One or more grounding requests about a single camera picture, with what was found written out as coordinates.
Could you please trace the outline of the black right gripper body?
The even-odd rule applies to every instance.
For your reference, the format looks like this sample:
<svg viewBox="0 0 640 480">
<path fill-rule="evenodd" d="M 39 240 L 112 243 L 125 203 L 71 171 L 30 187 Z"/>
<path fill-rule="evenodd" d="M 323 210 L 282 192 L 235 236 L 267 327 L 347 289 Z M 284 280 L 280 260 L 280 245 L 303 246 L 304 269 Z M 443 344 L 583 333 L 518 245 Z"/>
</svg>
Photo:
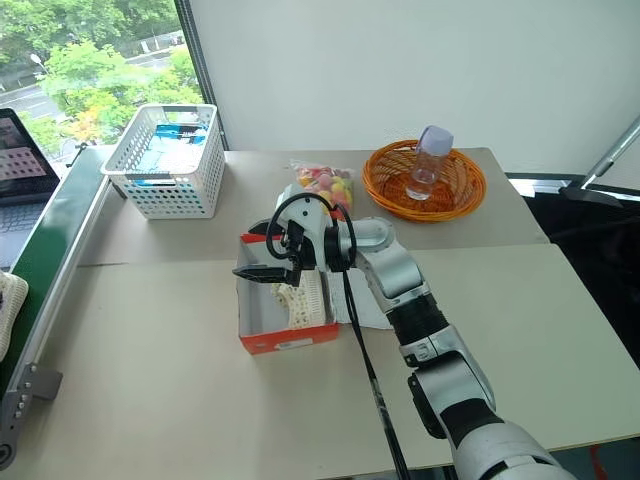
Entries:
<svg viewBox="0 0 640 480">
<path fill-rule="evenodd" d="M 314 270 L 321 263 L 316 250 L 321 245 L 322 233 L 323 226 L 307 228 L 295 220 L 286 222 L 279 243 L 285 260 L 290 264 L 284 274 L 285 284 L 298 287 L 302 272 Z"/>
</svg>

